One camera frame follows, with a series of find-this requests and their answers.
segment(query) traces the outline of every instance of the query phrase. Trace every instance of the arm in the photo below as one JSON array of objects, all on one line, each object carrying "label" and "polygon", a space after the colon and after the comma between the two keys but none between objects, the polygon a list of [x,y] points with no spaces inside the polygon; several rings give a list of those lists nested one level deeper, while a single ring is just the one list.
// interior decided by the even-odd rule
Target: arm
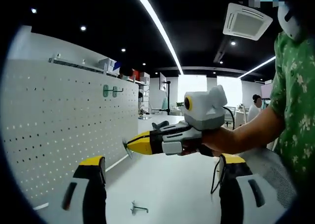
[{"label": "arm", "polygon": [[236,154],[274,141],[283,130],[283,117],[268,107],[251,122],[236,130],[220,128],[204,131],[202,143],[221,153]]}]

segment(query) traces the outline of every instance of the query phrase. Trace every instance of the pegboard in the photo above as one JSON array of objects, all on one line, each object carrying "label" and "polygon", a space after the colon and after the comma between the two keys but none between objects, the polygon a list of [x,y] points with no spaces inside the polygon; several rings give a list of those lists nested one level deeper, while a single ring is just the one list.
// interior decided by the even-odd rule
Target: pegboard
[{"label": "pegboard", "polygon": [[[124,89],[103,97],[103,85]],[[9,60],[2,75],[1,137],[8,162],[32,206],[48,202],[80,161],[126,155],[138,132],[138,85],[40,61]]]}]

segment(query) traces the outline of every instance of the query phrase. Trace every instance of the black ceiling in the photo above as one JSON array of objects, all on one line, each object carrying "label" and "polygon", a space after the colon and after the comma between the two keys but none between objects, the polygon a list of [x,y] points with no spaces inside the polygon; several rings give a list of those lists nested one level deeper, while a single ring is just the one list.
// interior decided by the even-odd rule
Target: black ceiling
[{"label": "black ceiling", "polygon": [[[222,67],[248,71],[274,55],[274,40],[281,28],[277,9],[263,3],[259,9],[274,21],[259,41],[222,34],[225,12],[230,2],[246,5],[248,0],[149,0],[175,49],[181,66],[191,66],[186,74],[208,76],[240,76],[237,72],[206,70]],[[32,14],[30,8],[36,8]],[[113,58],[134,69],[155,77],[157,69],[165,76],[177,76],[179,71],[163,70],[176,64],[139,0],[29,0],[22,24],[31,25],[32,32],[49,35],[86,47]],[[86,25],[85,32],[80,26]],[[223,64],[215,61],[224,52]],[[246,76],[254,81],[271,79],[274,63]]]}]

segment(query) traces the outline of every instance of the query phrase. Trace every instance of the linear ceiling light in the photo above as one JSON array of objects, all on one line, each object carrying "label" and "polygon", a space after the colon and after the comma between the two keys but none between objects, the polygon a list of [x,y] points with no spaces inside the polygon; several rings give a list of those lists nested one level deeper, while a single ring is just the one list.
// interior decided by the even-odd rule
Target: linear ceiling light
[{"label": "linear ceiling light", "polygon": [[161,21],[158,19],[157,14],[155,13],[155,11],[153,10],[151,4],[149,3],[148,0],[140,0],[140,2],[142,3],[142,5],[145,7],[145,9],[147,10],[148,14],[151,16],[152,20],[154,21],[156,27],[158,28],[159,32],[161,33],[162,37],[164,38],[164,41],[169,49],[169,51],[171,52],[173,59],[178,67],[179,72],[181,73],[181,75],[183,75],[183,70],[181,67],[181,64],[179,63],[179,60],[176,56],[175,50],[171,44],[171,41],[169,40],[163,25],[161,23]]},{"label": "linear ceiling light", "polygon": [[262,64],[256,66],[255,68],[251,69],[250,71],[246,72],[245,74],[243,74],[243,75],[241,75],[241,76],[239,76],[239,77],[237,77],[237,78],[238,78],[238,79],[241,79],[242,77],[244,77],[244,76],[246,76],[246,75],[252,73],[253,71],[255,71],[255,70],[261,68],[262,66],[268,64],[269,62],[272,62],[274,59],[276,59],[276,56],[274,56],[274,57],[272,57],[271,59],[265,61],[264,63],[262,63]]}]

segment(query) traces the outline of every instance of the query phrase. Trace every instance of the floral shirt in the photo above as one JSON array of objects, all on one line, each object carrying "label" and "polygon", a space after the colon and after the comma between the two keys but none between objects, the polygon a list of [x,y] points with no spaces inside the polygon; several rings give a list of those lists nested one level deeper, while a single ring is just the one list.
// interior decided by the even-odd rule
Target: floral shirt
[{"label": "floral shirt", "polygon": [[310,40],[295,43],[283,32],[276,39],[275,52],[270,106],[285,121],[275,152],[299,186],[314,160],[315,51]]}]

